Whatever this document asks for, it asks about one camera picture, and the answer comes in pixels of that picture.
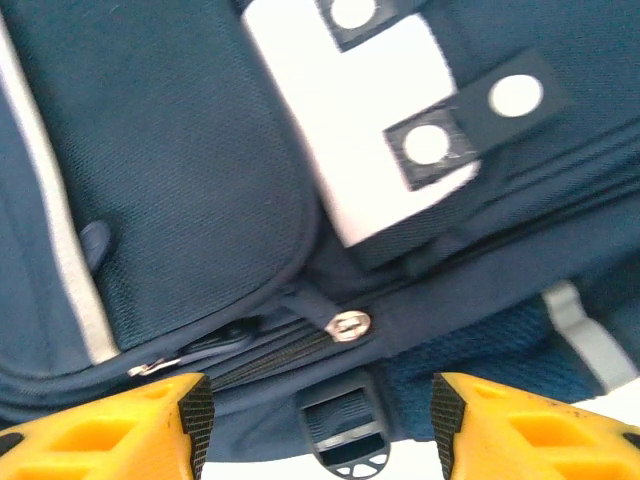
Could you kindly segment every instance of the buckle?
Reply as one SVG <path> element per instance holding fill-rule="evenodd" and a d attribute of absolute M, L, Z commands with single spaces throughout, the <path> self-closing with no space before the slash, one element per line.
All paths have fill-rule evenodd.
<path fill-rule="evenodd" d="M 384 469 L 389 425 L 370 373 L 355 370 L 303 390 L 298 408 L 313 455 L 331 473 L 367 479 Z"/>

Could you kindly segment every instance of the gray trim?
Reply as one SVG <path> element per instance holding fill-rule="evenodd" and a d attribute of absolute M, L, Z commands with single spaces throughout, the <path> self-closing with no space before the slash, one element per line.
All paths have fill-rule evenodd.
<path fill-rule="evenodd" d="M 78 321 L 87 353 L 94 365 L 105 362 L 119 355 L 120 351 L 84 261 L 53 148 L 1 16 L 0 86 L 38 180 L 56 268 Z"/>
<path fill-rule="evenodd" d="M 638 369 L 613 336 L 584 311 L 578 289 L 562 281 L 542 294 L 556 331 L 573 347 L 606 392 L 638 377 Z"/>

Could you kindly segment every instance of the zipper teeth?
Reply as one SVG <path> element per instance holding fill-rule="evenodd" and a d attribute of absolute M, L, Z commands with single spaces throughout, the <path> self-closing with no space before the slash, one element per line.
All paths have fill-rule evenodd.
<path fill-rule="evenodd" d="M 242 365 L 219 377 L 212 378 L 211 388 L 214 391 L 222 390 L 239 383 L 257 379 L 271 370 L 319 351 L 327 343 L 333 343 L 331 336 L 325 332 L 313 333 L 290 343 L 280 350 L 266 353 L 246 365 Z"/>

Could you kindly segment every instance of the navy blue backpack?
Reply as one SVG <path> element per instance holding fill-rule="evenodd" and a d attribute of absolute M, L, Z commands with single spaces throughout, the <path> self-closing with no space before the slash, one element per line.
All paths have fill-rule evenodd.
<path fill-rule="evenodd" d="M 344 478 L 433 374 L 640 365 L 634 0 L 0 0 L 0 426 L 206 373 Z"/>

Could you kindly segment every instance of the yellow plastic object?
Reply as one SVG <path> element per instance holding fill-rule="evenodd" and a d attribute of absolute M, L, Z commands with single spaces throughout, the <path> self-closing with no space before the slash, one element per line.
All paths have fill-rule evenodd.
<path fill-rule="evenodd" d="M 640 428 L 571 405 L 445 373 L 431 412 L 447 480 L 640 480 Z"/>
<path fill-rule="evenodd" d="M 212 427 L 209 379 L 181 375 L 0 432 L 0 480 L 197 480 Z"/>

